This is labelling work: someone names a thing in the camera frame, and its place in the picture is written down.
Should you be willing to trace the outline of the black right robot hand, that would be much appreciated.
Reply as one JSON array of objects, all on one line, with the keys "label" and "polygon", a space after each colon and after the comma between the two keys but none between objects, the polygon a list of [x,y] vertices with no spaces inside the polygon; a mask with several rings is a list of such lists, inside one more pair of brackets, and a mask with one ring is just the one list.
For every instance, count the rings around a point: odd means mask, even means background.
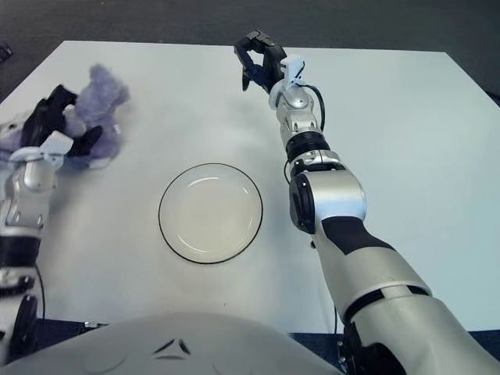
[{"label": "black right robot hand", "polygon": [[[249,52],[262,55],[262,64],[252,60]],[[284,78],[280,62],[287,57],[283,48],[260,30],[245,35],[234,45],[234,53],[242,65],[242,90],[246,91],[251,82],[259,85],[267,94]]]}]

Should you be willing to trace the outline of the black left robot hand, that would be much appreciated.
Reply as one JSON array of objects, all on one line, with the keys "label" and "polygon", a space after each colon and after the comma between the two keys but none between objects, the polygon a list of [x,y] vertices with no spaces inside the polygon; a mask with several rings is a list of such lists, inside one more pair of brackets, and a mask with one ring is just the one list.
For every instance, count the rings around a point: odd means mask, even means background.
[{"label": "black left robot hand", "polygon": [[[54,131],[66,134],[66,118],[63,111],[68,105],[75,105],[77,95],[68,91],[61,84],[52,93],[41,99],[34,111],[24,122],[20,136],[20,145],[41,146],[48,136]],[[87,156],[102,136],[102,127],[96,126],[86,130],[82,135],[70,135],[73,145],[68,153],[70,157]]]}]

